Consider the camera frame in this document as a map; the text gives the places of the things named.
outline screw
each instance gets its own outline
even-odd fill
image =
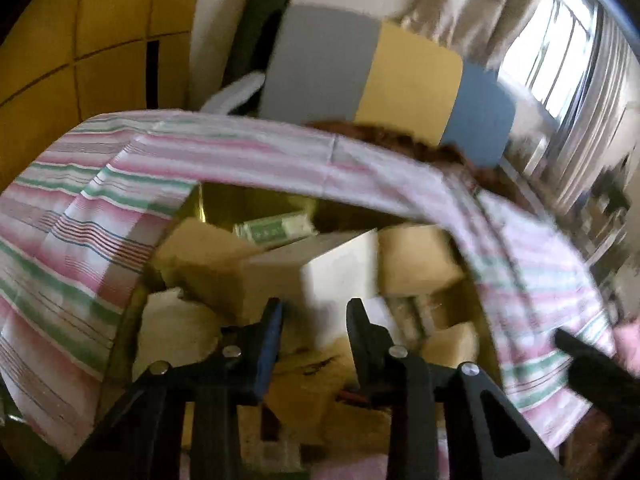
[[[475,363],[462,363],[460,367],[462,373],[469,376],[478,375],[480,373],[480,368]]]
[[[240,349],[239,346],[229,345],[229,346],[225,346],[222,349],[222,355],[227,359],[235,359],[242,355],[242,350]]]
[[[149,372],[152,375],[164,375],[169,371],[171,365],[167,361],[156,361],[149,365]]]
[[[409,351],[404,346],[394,345],[389,348],[389,355],[395,359],[404,359],[409,355]]]

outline pink fabric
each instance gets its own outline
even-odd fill
[[[566,387],[562,326],[613,354],[588,268],[553,225],[454,174],[309,128],[147,110],[95,117],[0,196],[0,374],[65,456],[94,427],[127,298],[198,182],[361,205],[448,230],[492,332],[504,391],[550,447],[589,404]]]
[[[629,373],[640,376],[640,318],[613,327],[618,361]]]
[[[384,480],[386,455],[367,456],[350,462],[327,462],[311,470],[312,480]]]

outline beige curtain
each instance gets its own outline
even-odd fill
[[[553,168],[558,212],[566,212],[604,168],[606,149],[626,104],[622,89],[630,59],[629,44],[605,14],[593,78]]]
[[[417,0],[402,26],[496,70],[540,0]]]

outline package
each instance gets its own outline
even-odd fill
[[[318,232],[309,216],[300,211],[236,224],[234,234],[260,247],[274,248]]]
[[[386,305],[401,334],[401,343],[411,350],[419,348],[425,339],[420,325],[415,298],[386,298]]]
[[[187,218],[160,245],[151,264],[167,287],[183,287],[235,322],[242,303],[238,262],[260,252],[233,233]]]
[[[269,298],[287,302],[280,352],[322,349],[346,334],[351,298],[376,296],[375,230],[321,234],[245,259],[242,322],[257,322]]]
[[[464,362],[478,360],[478,332],[470,321],[433,333],[422,345],[420,355],[428,363],[457,368]],[[442,404],[436,405],[436,424],[445,427]]]
[[[322,420],[344,385],[356,378],[346,336],[322,354],[303,352],[302,356],[285,357],[276,366],[264,397],[269,409],[301,444],[323,444]]]
[[[387,412],[332,402],[322,420],[322,438],[331,456],[387,453],[390,437],[391,415]]]
[[[184,451],[190,450],[192,445],[194,404],[187,402],[185,406],[180,443]],[[262,478],[262,475],[268,473],[301,472],[300,443],[293,438],[291,430],[281,427],[275,442],[262,439],[263,409],[263,406],[238,406],[240,457],[248,478]]]
[[[464,278],[453,259],[447,234],[433,225],[382,229],[379,284],[383,296],[431,294]]]

